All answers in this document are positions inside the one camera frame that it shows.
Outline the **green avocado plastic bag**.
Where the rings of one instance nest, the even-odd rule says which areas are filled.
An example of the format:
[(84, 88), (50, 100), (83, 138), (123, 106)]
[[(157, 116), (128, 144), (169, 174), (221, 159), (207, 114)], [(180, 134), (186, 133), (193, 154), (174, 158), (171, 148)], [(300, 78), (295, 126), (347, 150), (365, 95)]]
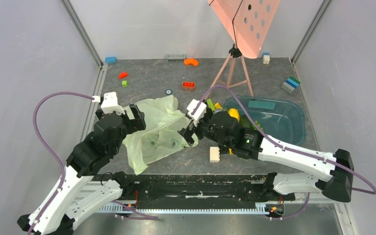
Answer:
[(189, 119), (178, 109), (178, 99), (173, 95), (135, 104), (145, 114), (146, 128), (127, 135), (123, 144), (129, 166), (139, 175), (149, 164), (190, 147), (178, 133), (188, 126)]

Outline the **green fake fruit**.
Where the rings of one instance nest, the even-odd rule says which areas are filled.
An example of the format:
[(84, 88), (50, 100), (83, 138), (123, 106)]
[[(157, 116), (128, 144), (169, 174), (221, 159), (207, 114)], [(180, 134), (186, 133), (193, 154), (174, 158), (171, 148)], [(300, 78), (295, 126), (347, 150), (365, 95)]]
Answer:
[(259, 127), (259, 129), (261, 131), (263, 131), (263, 127), (261, 126), (261, 124), (257, 120), (255, 120), (255, 124)]

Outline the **yellow triangular block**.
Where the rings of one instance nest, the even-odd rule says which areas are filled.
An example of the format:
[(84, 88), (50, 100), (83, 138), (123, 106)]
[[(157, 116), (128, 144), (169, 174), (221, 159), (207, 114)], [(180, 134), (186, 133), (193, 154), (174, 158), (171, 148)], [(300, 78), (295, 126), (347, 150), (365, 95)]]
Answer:
[(214, 107), (215, 107), (216, 110), (222, 110), (223, 109), (222, 106), (219, 103), (215, 103)]

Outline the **teal plastic tub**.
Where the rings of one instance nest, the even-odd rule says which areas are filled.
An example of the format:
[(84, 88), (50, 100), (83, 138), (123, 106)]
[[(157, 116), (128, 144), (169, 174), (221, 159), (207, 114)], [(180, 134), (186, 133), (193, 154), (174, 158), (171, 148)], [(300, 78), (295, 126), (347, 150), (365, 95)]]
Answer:
[(305, 142), (305, 115), (299, 105), (264, 97), (239, 95), (237, 98), (266, 134), (298, 146)]

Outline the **yellow fake mango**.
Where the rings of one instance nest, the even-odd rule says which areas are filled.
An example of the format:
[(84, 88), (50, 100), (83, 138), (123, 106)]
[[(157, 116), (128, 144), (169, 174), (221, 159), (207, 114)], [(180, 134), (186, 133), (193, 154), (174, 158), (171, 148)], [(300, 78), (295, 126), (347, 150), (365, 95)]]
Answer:
[(235, 118), (238, 122), (240, 121), (240, 114), (239, 114), (239, 111), (238, 111), (237, 109), (235, 109), (235, 108), (230, 108), (230, 109), (228, 110), (228, 114), (229, 114), (231, 117)]

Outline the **long green block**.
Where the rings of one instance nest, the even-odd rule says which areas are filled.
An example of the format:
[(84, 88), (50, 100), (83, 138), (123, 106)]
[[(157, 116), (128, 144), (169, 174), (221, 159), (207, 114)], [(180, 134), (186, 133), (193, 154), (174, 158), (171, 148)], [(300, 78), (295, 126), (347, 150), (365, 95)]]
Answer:
[(211, 111), (214, 112), (215, 111), (215, 105), (212, 102), (212, 100), (209, 98), (209, 99), (206, 100), (206, 103), (207, 103), (207, 106), (211, 109)]

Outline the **small green cube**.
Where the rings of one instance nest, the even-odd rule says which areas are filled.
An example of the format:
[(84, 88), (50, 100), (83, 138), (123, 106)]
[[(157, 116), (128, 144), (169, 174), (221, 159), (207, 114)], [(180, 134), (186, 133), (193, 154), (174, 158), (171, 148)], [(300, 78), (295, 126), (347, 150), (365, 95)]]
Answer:
[(127, 80), (122, 80), (122, 87), (127, 87), (128, 86), (128, 81)]

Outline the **white blue small brick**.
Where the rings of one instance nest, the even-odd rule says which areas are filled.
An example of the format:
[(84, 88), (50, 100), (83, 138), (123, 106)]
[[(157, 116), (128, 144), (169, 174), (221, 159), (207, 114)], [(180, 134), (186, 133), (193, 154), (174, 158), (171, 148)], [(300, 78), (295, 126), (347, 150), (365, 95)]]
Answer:
[(270, 63), (270, 54), (268, 52), (264, 52), (262, 54), (262, 63), (264, 65), (268, 65)]

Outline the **blue lego brick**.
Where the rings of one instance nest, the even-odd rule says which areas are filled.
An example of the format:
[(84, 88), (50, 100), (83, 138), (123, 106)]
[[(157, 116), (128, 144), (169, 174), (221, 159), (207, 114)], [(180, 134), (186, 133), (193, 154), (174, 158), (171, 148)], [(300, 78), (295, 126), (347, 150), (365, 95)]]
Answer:
[(109, 56), (105, 58), (106, 64), (113, 64), (117, 62), (117, 58), (115, 56)]

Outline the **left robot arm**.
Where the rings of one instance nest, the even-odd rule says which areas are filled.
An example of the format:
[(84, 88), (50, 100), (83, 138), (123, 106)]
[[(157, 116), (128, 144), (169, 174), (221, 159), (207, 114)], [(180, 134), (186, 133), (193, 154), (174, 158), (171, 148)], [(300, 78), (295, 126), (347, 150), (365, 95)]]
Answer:
[(129, 199), (134, 194), (134, 186), (127, 175), (120, 171), (105, 184), (100, 184), (93, 193), (75, 202), (75, 198), (100, 169), (118, 153), (126, 138), (136, 131), (146, 129), (144, 113), (136, 104), (130, 110), (134, 118), (112, 112), (97, 111), (99, 121), (94, 130), (77, 144), (67, 158), (64, 179), (60, 189), (54, 188), (36, 211), (19, 217), (19, 227), (36, 235), (71, 235), (90, 215), (115, 199)]

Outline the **red arch block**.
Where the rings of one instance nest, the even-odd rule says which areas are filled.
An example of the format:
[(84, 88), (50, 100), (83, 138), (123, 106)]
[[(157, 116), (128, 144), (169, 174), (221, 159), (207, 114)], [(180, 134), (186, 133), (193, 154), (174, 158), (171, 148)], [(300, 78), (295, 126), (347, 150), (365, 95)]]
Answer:
[(118, 78), (119, 78), (120, 80), (122, 80), (122, 79), (126, 78), (127, 76), (128, 76), (128, 73), (127, 73), (127, 72), (121, 72), (121, 73), (118, 75)]

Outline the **grey blue green brick stack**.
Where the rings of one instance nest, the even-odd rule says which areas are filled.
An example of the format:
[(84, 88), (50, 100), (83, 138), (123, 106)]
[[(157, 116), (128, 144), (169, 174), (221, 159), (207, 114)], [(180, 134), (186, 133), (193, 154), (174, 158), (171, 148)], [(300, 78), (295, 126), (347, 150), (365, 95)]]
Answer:
[(300, 83), (301, 82), (299, 80), (290, 76), (284, 81), (281, 89), (291, 94), (299, 87)]

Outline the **orange curved block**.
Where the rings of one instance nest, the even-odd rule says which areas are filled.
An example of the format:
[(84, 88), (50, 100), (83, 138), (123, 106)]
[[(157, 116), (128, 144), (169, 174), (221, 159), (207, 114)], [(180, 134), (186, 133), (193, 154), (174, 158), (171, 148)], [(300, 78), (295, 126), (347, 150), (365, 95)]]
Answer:
[(199, 62), (198, 62), (198, 60), (196, 60), (196, 59), (193, 59), (193, 58), (187, 58), (187, 59), (184, 60), (184, 64), (185, 64), (186, 66), (193, 66), (193, 67), (196, 67), (196, 66), (199, 65)]

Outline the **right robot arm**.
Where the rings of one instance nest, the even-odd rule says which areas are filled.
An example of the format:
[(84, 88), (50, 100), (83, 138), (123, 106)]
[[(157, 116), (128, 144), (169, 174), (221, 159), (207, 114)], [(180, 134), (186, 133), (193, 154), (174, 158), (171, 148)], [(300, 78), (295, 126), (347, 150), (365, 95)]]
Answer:
[(352, 198), (354, 169), (349, 151), (338, 149), (334, 153), (319, 152), (289, 145), (276, 138), (265, 138), (252, 127), (245, 115), (235, 118), (227, 111), (205, 114), (197, 124), (192, 121), (178, 132), (193, 145), (198, 139), (216, 142), (224, 154), (239, 158), (274, 162), (299, 170), (299, 173), (269, 173), (263, 194), (270, 200), (297, 192), (321, 193), (326, 198), (348, 203)]

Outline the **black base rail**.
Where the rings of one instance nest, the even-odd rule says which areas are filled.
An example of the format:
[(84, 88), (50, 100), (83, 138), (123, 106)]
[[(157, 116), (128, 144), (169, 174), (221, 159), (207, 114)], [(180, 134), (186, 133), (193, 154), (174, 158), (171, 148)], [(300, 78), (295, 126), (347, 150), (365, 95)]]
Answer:
[(255, 203), (294, 201), (266, 182), (270, 175), (131, 175), (119, 197), (139, 209), (252, 209)]

